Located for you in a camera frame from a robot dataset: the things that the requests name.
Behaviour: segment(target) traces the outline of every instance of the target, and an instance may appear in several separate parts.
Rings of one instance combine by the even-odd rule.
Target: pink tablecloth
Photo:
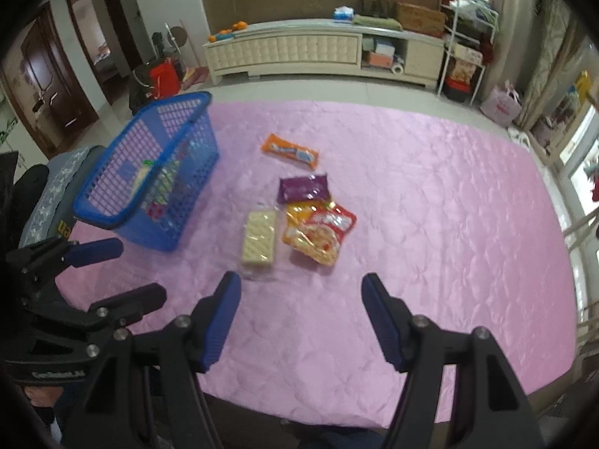
[[[134,326],[159,329],[238,267],[245,216],[301,167],[259,151],[269,133],[315,148],[339,204],[358,216],[334,268],[278,244],[276,280],[243,283],[212,395],[305,423],[388,426],[404,380],[387,364],[360,300],[377,272],[414,313],[446,329],[488,326],[527,392],[574,356],[572,270],[549,195],[528,153],[445,119],[339,103],[253,102],[210,109],[221,150],[174,253],[125,243],[121,259],[69,269],[73,305],[157,281],[167,304]],[[72,238],[109,232],[77,224]],[[447,371],[437,420],[447,420]]]

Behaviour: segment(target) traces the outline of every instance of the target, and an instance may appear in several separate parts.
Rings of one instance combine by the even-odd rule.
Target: basket
[[[107,148],[75,217],[153,250],[172,251],[219,157],[209,92],[154,101]]]

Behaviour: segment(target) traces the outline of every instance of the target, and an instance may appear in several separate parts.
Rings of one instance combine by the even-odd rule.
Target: tape roll
[[[391,67],[391,72],[393,74],[403,74],[404,73],[404,65],[401,62],[396,62]]]

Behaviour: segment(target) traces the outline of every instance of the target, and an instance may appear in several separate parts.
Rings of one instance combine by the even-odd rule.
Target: purple snack package
[[[328,201],[330,197],[326,175],[310,175],[281,179],[277,202]]]

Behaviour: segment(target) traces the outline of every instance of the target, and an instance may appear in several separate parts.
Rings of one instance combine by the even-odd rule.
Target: bed
[[[221,159],[178,250],[125,243],[118,260],[69,269],[57,285],[86,309],[159,282],[166,305],[132,326],[159,329],[238,267],[245,216],[305,169],[259,151],[269,133],[316,148],[334,199],[358,217],[333,268],[281,242],[275,278],[245,281],[207,393],[310,424],[388,427],[404,376],[378,347],[360,299],[377,272],[391,295],[444,329],[489,327],[526,393],[574,358],[574,282],[558,219],[529,154],[465,125],[379,107],[312,101],[218,103]],[[77,223],[71,238],[110,232]],[[448,368],[437,421],[449,419]]]

